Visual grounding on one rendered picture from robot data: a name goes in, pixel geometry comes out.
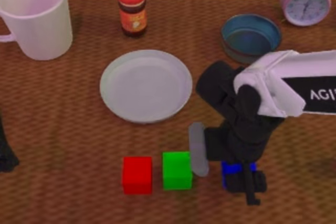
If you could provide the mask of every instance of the clock face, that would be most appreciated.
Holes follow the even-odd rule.
[[[328,0],[291,0],[285,9],[288,21],[299,26],[309,26],[322,21],[328,11]]]

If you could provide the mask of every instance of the mug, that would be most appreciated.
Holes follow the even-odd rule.
[[[55,59],[72,44],[68,0],[0,0],[0,17],[10,31],[0,42],[16,41],[34,60]]]

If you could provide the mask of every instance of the wooden surface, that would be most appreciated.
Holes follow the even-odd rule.
[[[116,0],[69,0],[74,44],[62,57],[37,62],[16,43],[0,45],[0,105],[7,138],[21,165],[0,174],[1,224],[331,224],[336,220],[336,117],[290,118],[273,134],[258,166],[268,178],[259,207],[222,189],[220,164],[188,191],[163,191],[161,154],[186,151],[187,127],[217,126],[222,118],[195,92],[176,116],[134,125],[112,114],[99,94],[105,67],[137,49],[180,58],[194,84],[223,59],[224,21],[241,13],[280,25],[279,50],[334,49],[336,3],[320,24],[297,28],[283,19],[278,0],[149,0],[149,27],[141,39],[123,36]],[[0,23],[0,34],[8,32]],[[126,196],[122,157],[153,157],[153,195]]]

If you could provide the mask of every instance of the spice bottle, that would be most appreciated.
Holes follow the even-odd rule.
[[[118,0],[123,32],[127,36],[139,37],[147,27],[146,0]]]

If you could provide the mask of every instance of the bowl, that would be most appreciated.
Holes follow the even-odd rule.
[[[281,42],[279,27],[257,14],[236,15],[221,29],[225,52],[240,63],[253,63]]]

